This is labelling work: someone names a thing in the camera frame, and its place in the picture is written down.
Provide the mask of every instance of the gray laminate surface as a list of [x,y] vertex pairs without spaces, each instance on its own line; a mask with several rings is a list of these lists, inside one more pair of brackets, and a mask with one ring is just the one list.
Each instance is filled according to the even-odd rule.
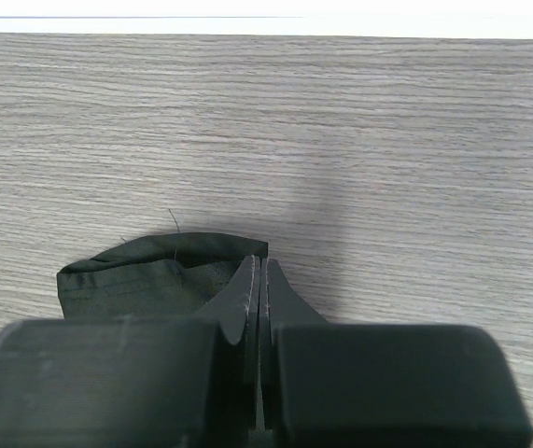
[[486,328],[533,417],[533,42],[0,35],[0,328],[168,208],[331,319]]

